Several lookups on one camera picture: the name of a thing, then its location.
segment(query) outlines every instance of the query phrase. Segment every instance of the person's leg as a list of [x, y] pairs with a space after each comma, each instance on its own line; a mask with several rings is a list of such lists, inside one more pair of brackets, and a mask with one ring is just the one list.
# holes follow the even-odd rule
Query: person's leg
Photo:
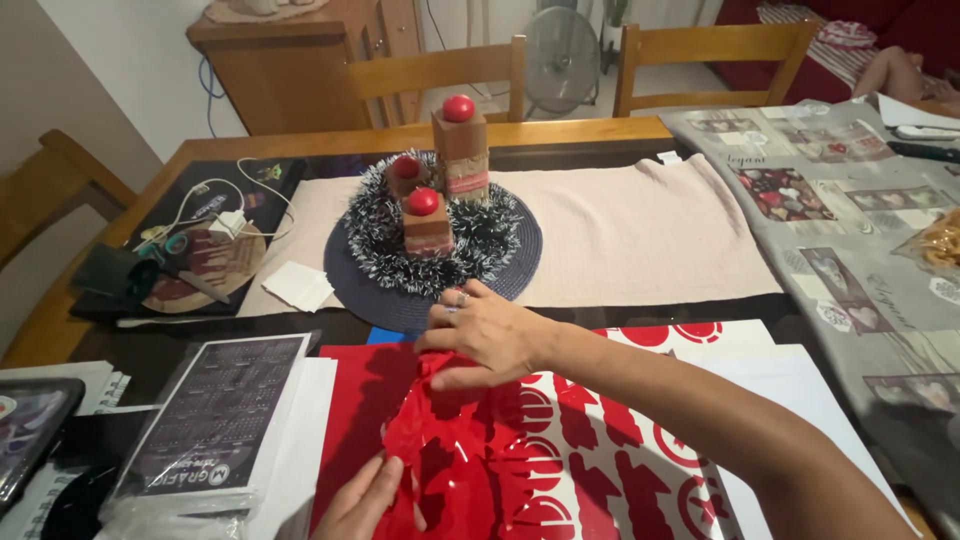
[[899, 47], [877, 53], [853, 88], [852, 97], [879, 91], [898, 101], [910, 103], [924, 95], [924, 78], [910, 55]]

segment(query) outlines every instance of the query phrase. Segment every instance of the white napkin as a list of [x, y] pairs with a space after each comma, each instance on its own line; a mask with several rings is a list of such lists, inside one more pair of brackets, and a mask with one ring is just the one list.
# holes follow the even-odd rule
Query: white napkin
[[300, 311], [313, 313], [333, 294], [326, 272], [288, 260], [264, 280], [263, 288]]

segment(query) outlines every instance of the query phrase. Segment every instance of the wooden chair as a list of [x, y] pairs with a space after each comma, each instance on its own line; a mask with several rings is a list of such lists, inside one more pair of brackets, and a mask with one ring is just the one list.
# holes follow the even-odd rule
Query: wooden chair
[[[510, 110], [487, 114], [487, 121], [522, 122], [526, 41], [525, 36], [514, 36], [507, 45], [358, 61], [346, 68], [353, 91], [361, 101], [410, 90], [510, 81]], [[399, 125], [386, 110], [384, 123], [388, 128]]]
[[40, 150], [0, 180], [0, 269], [83, 204], [113, 221], [136, 202], [136, 193], [64, 132], [43, 134], [40, 144]]
[[[819, 21], [798, 24], [750, 24], [644, 30], [623, 27], [613, 116], [653, 107], [735, 105], [772, 107], [783, 97], [800, 69]], [[779, 61], [773, 83], [765, 91], [689, 92], [634, 96], [635, 70], [642, 65], [691, 61]]]

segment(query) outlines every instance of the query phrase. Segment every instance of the red ball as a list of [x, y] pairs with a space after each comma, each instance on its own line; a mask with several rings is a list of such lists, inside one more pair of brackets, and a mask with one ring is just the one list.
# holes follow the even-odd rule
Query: red ball
[[437, 211], [439, 206], [437, 192], [429, 187], [418, 187], [407, 198], [407, 209], [414, 215], [430, 215]]
[[400, 156], [394, 161], [394, 172], [402, 179], [416, 178], [420, 173], [420, 160], [412, 156]]
[[447, 122], [466, 122], [473, 117], [473, 100], [464, 94], [450, 96], [444, 101], [444, 120]]

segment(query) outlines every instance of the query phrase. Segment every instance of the wooden table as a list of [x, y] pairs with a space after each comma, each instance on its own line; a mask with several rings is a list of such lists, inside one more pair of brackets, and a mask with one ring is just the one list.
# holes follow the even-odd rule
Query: wooden table
[[[656, 116], [491, 124], [487, 132], [490, 146], [655, 139], [671, 136]], [[188, 140], [183, 142], [176, 154], [150, 182], [136, 204], [107, 226], [98, 235], [97, 241], [115, 247], [122, 245], [183, 168], [194, 160], [371, 154], [399, 152], [412, 147], [433, 148], [433, 133], [429, 125], [378, 131]], [[70, 354], [92, 326], [91, 323], [68, 314], [77, 298], [77, 292], [68, 286], [69, 277], [83, 260], [85, 253], [86, 250], [74, 259], [44, 295], [21, 327], [0, 367], [59, 364], [70, 358]], [[934, 538], [916, 503], [903, 498], [900, 501], [914, 525], [924, 533], [924, 537]]]

